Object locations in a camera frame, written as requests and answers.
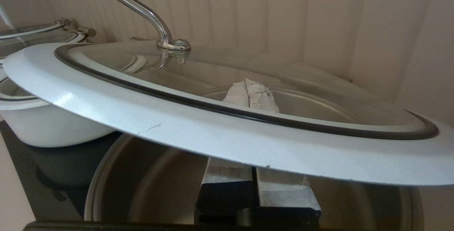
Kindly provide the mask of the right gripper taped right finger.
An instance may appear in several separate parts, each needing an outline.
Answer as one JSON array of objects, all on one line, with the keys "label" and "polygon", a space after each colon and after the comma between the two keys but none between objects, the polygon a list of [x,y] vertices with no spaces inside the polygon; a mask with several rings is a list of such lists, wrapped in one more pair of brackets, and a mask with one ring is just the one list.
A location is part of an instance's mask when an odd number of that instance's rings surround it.
[{"label": "right gripper taped right finger", "polygon": [[[245,79],[249,107],[279,113],[271,90],[264,84]],[[304,175],[256,168],[259,204],[261,207],[310,208],[321,212],[321,207]]]}]

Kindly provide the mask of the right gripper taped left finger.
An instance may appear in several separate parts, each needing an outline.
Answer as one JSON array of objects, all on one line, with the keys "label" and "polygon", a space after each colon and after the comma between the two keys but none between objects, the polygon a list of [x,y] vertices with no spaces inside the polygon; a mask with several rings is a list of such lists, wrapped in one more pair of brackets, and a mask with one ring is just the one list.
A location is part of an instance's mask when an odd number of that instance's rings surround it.
[{"label": "right gripper taped left finger", "polygon": [[241,211],[254,203],[251,166],[209,157],[194,211],[198,225],[237,225]]}]

